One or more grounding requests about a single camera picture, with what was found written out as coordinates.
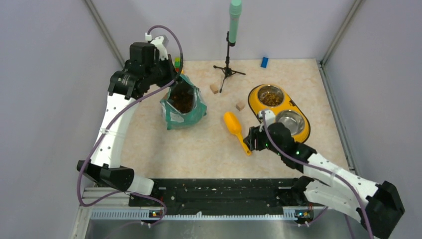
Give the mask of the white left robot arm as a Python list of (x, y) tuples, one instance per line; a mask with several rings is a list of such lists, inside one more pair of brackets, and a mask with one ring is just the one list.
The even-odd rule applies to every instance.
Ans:
[(166, 44), (158, 40), (131, 44), (130, 57), (124, 68), (110, 78), (106, 110), (93, 154), (86, 167), (80, 160), (77, 170), (90, 180), (122, 192), (138, 193), (148, 206), (159, 201), (154, 181), (137, 176), (134, 170), (121, 165), (126, 133), (135, 111), (136, 101), (157, 85), (162, 88), (176, 76), (168, 57)]

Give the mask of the yellow double pet bowl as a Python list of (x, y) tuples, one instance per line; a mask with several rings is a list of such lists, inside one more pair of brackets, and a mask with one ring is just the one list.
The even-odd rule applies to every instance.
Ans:
[(277, 85), (262, 84), (253, 88), (248, 95), (248, 105), (259, 122), (261, 110), (271, 110), (275, 120), (287, 127), (296, 142), (304, 143), (310, 136), (308, 118), (284, 89)]

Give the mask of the yellow plastic scoop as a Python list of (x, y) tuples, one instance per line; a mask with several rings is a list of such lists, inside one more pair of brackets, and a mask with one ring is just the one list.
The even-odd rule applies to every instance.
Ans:
[(228, 129), (228, 131), (236, 136), (236, 138), (238, 139), (243, 151), (245, 152), (245, 154), (247, 156), (251, 156), (252, 153), (249, 150), (249, 148), (246, 146), (246, 144), (243, 142), (243, 137), (242, 137), (242, 127), (241, 124), (239, 122), (239, 120), (237, 119), (236, 115), (233, 112), (225, 112), (223, 115), (223, 121)]

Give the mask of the green pet food bag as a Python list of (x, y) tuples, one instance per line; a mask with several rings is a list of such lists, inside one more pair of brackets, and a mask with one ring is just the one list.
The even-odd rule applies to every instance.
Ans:
[(160, 100), (168, 130), (192, 127), (207, 115), (208, 107), (199, 87), (184, 74), (179, 79)]

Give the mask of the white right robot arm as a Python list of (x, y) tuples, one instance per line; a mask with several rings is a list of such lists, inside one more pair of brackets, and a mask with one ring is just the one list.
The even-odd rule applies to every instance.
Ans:
[(371, 237), (388, 239), (405, 213), (397, 187), (376, 183), (330, 162), (312, 147), (296, 142), (282, 123), (251, 127), (243, 139), (251, 151), (270, 150), (303, 173), (292, 191), (298, 205), (328, 206), (360, 222)]

